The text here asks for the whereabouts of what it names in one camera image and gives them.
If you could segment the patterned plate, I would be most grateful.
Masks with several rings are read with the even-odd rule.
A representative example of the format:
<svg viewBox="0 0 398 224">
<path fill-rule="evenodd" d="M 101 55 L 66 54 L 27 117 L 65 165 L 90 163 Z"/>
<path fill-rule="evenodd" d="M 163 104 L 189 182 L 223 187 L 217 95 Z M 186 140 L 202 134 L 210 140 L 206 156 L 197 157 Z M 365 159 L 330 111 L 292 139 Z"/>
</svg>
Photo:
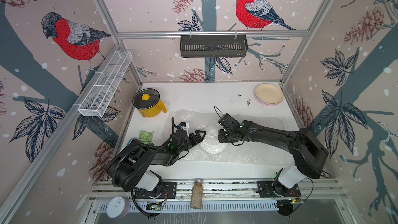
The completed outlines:
<svg viewBox="0 0 398 224">
<path fill-rule="evenodd" d="M 217 155 L 222 153 L 226 147 L 227 143 L 221 143 L 218 140 L 218 128 L 213 126 L 207 126 L 205 128 L 205 138 L 200 143 L 200 147 L 208 154 Z"/>
</svg>

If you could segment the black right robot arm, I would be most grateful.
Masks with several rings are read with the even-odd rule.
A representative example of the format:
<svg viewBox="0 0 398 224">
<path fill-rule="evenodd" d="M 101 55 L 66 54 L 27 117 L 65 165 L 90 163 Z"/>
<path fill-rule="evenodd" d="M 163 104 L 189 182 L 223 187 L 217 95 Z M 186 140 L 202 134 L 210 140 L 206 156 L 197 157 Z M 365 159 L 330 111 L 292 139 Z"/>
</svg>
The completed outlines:
<svg viewBox="0 0 398 224">
<path fill-rule="evenodd" d="M 305 128 L 298 131 L 285 131 L 264 127 L 252 121 L 239 123 L 229 114 L 223 115 L 218 123 L 221 143 L 257 142 L 270 145 L 293 156 L 293 162 L 278 172 L 274 189 L 292 189 L 303 179 L 319 179 L 329 153 L 318 139 Z"/>
</svg>

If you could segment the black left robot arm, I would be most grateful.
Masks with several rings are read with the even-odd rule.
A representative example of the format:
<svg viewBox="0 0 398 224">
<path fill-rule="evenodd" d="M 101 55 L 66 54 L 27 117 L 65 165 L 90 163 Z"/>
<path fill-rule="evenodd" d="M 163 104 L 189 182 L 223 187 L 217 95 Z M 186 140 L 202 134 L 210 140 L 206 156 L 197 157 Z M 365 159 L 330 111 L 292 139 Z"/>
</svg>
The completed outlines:
<svg viewBox="0 0 398 224">
<path fill-rule="evenodd" d="M 173 131 L 161 146 L 149 145 L 133 139 L 106 166 L 112 185 L 124 191 L 143 189 L 158 195 L 162 178 L 149 170 L 151 165 L 172 166 L 184 158 L 191 148 L 204 141 L 205 131 L 195 130 L 188 134 L 184 129 Z"/>
</svg>

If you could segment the pink dinner plate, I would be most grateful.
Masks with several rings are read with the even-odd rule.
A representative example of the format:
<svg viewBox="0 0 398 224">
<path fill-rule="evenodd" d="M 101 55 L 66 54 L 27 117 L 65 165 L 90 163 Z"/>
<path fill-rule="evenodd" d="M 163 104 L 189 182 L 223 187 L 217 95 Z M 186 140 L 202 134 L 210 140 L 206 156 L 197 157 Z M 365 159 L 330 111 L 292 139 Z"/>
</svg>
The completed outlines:
<svg viewBox="0 0 398 224">
<path fill-rule="evenodd" d="M 279 102 L 277 102 L 277 103 L 268 103 L 268 102 L 264 102 L 264 101 L 262 101 L 262 100 L 260 100 L 260 99 L 258 99 L 258 98 L 256 98 L 256 100 L 259 102 L 259 103 L 261 103 L 261 104 L 263 104 L 263 105 L 267 105 L 267 106 L 275 106 L 275 105 L 278 105 L 278 104 L 280 104 L 282 101 L 279 101 Z"/>
</svg>

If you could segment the cream plate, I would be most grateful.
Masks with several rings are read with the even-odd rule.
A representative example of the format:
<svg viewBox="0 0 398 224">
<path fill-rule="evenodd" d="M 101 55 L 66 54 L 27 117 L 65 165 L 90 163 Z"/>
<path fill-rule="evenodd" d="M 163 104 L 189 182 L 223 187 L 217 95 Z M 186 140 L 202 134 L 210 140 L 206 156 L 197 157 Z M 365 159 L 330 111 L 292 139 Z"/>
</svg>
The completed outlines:
<svg viewBox="0 0 398 224">
<path fill-rule="evenodd" d="M 273 84 L 260 84 L 255 88 L 256 98 L 268 102 L 277 103 L 284 99 L 282 90 Z"/>
</svg>

